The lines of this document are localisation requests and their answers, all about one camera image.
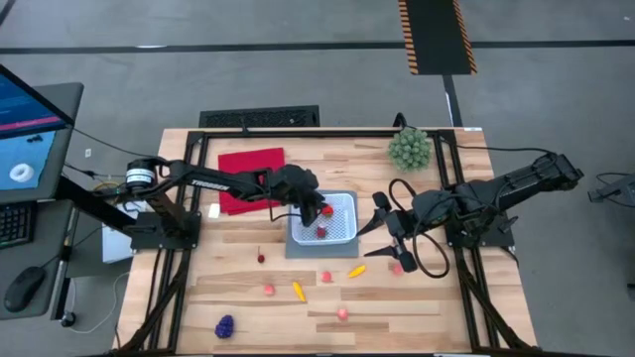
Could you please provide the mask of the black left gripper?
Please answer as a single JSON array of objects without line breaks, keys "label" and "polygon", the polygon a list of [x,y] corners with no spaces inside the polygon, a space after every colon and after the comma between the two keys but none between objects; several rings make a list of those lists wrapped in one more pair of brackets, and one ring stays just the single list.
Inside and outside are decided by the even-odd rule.
[{"label": "black left gripper", "polygon": [[284,165],[270,174],[270,197],[284,204],[300,205],[305,227],[311,226],[317,219],[317,212],[327,206],[317,188],[316,175],[296,165]]}]

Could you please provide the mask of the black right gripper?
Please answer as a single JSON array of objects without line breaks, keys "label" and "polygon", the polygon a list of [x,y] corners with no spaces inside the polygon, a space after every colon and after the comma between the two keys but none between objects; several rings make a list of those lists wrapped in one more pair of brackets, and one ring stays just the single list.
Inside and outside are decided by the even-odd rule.
[{"label": "black right gripper", "polygon": [[[392,211],[388,196],[381,191],[372,195],[375,209],[373,216],[356,234],[357,237],[365,235],[385,223],[386,216]],[[406,248],[405,241],[412,239],[416,232],[415,225],[418,219],[413,210],[395,210],[390,216],[390,235],[396,241],[396,246],[386,246],[368,253],[365,257],[387,256],[397,260],[405,273],[418,270],[414,255]]]}]

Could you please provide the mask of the white perforated plastic basket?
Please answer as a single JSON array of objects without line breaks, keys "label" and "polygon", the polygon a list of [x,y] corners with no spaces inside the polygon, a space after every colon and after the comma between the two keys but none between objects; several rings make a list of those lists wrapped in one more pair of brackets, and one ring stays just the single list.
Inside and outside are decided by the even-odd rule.
[{"label": "white perforated plastic basket", "polygon": [[[326,246],[346,244],[357,234],[357,194],[349,190],[320,190],[327,205],[333,210],[333,216],[320,215],[314,223],[305,227],[299,217],[300,210],[290,208],[288,216],[288,237],[301,246]],[[326,237],[318,239],[317,228],[326,227]]]}]

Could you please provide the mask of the grey mat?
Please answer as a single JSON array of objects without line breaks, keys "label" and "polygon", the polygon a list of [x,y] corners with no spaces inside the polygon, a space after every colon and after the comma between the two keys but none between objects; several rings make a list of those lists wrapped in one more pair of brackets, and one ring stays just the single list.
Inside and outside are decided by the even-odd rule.
[{"label": "grey mat", "polygon": [[292,239],[286,238],[286,258],[287,259],[326,259],[326,258],[357,258],[358,257],[358,238],[355,236],[346,244],[326,245],[326,246],[301,246]]}]

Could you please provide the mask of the red cloth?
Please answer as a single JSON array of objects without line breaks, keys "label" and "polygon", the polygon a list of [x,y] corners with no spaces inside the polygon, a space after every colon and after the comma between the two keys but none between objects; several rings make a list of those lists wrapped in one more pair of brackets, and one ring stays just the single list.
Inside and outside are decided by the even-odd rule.
[{"label": "red cloth", "polygon": [[[218,168],[223,172],[231,174],[262,169],[277,170],[285,163],[283,148],[238,152],[218,156]],[[272,206],[279,206],[277,202],[271,202],[270,204]],[[246,202],[232,197],[229,193],[221,192],[219,194],[220,212],[228,215],[267,209],[270,204],[265,200]]]}]

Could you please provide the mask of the green potted plant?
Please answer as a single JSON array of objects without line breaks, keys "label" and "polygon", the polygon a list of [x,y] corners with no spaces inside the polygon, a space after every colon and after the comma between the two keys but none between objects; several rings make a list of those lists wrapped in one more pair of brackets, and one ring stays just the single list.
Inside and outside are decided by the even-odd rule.
[{"label": "green potted plant", "polygon": [[388,158],[402,173],[425,170],[431,160],[432,142],[425,131],[406,127],[393,136],[388,145]]}]

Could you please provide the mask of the black floor vent grille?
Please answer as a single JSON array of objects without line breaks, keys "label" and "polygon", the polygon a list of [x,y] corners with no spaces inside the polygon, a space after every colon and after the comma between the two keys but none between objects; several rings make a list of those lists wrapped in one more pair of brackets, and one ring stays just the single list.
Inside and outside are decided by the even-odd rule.
[{"label": "black floor vent grille", "polygon": [[210,110],[199,113],[199,128],[319,127],[317,105]]}]

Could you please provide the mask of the purple grape bunch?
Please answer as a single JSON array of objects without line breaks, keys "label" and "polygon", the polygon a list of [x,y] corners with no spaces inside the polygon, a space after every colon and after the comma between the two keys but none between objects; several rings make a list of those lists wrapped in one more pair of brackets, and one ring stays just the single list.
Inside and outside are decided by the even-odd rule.
[{"label": "purple grape bunch", "polygon": [[228,339],[234,333],[234,318],[232,315],[226,314],[215,325],[214,334],[219,339]]}]

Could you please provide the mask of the white box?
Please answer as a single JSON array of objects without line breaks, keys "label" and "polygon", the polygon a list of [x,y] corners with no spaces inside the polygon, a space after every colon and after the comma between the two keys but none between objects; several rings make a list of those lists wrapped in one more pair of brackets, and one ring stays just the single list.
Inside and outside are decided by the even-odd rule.
[{"label": "white box", "polygon": [[[131,201],[118,203],[116,207],[132,218],[137,218],[138,214],[146,210],[147,204],[144,201]],[[102,225],[102,262],[113,264],[132,257],[130,248],[131,238],[113,228]]]}]

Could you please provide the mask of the black hazard-striped floor mat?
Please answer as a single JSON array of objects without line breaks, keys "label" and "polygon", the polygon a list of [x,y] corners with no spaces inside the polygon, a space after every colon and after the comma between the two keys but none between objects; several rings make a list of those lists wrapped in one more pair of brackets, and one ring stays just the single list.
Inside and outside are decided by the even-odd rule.
[{"label": "black hazard-striped floor mat", "polygon": [[398,0],[398,8],[411,74],[477,73],[458,0]]}]

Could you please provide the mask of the black stand base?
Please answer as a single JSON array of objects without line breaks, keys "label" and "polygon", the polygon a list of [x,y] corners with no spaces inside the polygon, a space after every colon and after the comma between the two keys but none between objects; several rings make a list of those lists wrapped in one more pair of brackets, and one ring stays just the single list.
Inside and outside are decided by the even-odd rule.
[{"label": "black stand base", "polygon": [[610,201],[620,206],[635,208],[635,173],[600,173],[595,178],[602,187],[590,190],[587,195],[591,202]]}]

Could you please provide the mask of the grey computer desk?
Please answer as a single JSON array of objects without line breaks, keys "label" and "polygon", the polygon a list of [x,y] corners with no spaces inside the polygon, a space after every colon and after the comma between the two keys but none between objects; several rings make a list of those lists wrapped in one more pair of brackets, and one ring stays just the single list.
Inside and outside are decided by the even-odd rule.
[{"label": "grey computer desk", "polygon": [[[40,185],[34,189],[0,191],[0,205],[21,201],[35,201],[35,234],[32,242],[0,249],[0,321],[36,317],[47,313],[54,298],[64,239],[69,223],[76,217],[73,202],[68,195],[60,195],[58,187],[68,183],[62,176],[62,167],[72,131],[55,133]],[[27,306],[11,312],[4,305],[4,296],[10,284],[23,271],[41,266],[44,279]]]}]

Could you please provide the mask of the computer monitor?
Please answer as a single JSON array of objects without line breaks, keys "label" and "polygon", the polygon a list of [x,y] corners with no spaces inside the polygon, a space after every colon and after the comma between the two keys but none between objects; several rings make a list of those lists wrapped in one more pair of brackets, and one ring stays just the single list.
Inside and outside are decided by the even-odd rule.
[{"label": "computer monitor", "polygon": [[0,204],[55,195],[77,106],[66,114],[0,63]]}]

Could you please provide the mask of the black keyboard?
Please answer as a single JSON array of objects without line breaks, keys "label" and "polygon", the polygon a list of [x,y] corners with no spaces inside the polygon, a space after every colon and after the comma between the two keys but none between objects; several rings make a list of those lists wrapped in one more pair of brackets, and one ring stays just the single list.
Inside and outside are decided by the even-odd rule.
[{"label": "black keyboard", "polygon": [[35,201],[0,205],[0,250],[33,240],[36,213]]}]

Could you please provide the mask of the black computer mouse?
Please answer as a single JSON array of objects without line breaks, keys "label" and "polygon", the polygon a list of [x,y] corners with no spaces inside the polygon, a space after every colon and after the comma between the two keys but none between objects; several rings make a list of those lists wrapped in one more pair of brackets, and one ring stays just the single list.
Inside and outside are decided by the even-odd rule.
[{"label": "black computer mouse", "polygon": [[9,312],[24,310],[43,283],[46,271],[42,267],[32,266],[22,271],[7,288],[3,304]]}]

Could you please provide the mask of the black aluminium table frame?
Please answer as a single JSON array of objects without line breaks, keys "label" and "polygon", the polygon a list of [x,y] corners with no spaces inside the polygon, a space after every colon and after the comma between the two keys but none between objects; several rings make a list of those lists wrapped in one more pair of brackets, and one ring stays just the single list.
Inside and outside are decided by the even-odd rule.
[{"label": "black aluminium table frame", "polygon": [[[397,201],[410,203],[410,188],[424,191],[467,179],[493,176],[484,136],[479,131],[450,129],[457,148],[432,156],[423,172],[403,175],[387,157],[393,137],[390,128],[257,129],[249,136],[236,130],[213,130],[206,148],[192,155],[215,168],[219,155],[283,148],[286,160],[311,170],[323,189],[352,190],[358,197],[358,221],[372,216],[372,195],[393,188]],[[456,252],[435,229],[421,237],[414,249],[425,269],[396,276],[394,261],[364,254],[387,246],[385,228],[364,235],[357,258],[287,259],[286,211],[254,211],[204,217],[198,246],[182,296],[182,315],[164,315],[158,346],[178,354],[283,353],[433,353],[467,352],[473,342],[490,346],[501,342],[481,307],[465,308],[469,292],[456,272],[445,272]],[[265,256],[257,261],[257,248]],[[354,268],[366,271],[349,278]],[[331,283],[321,281],[330,272]],[[297,297],[293,282],[301,284],[306,302]],[[275,288],[273,296],[264,287]],[[337,311],[348,310],[340,320]],[[234,318],[228,339],[214,334],[226,314]]]}]

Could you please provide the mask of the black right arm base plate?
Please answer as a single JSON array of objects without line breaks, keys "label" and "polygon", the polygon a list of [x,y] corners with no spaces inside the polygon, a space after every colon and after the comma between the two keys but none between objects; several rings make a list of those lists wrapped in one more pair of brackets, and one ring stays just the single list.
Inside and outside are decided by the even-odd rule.
[{"label": "black right arm base plate", "polygon": [[515,245],[511,226],[518,219],[497,217],[485,232],[478,235],[468,235],[467,231],[458,223],[449,223],[445,228],[446,241],[450,246],[460,248],[485,247],[512,247]]}]

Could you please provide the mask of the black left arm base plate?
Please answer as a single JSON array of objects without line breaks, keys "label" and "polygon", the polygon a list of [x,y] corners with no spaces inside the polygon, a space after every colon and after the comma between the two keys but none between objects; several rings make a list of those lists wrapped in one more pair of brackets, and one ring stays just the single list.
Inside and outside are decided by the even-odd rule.
[{"label": "black left arm base plate", "polygon": [[134,225],[125,227],[133,250],[196,248],[201,225],[199,212],[187,212],[181,221],[162,218],[155,212],[141,212]]}]

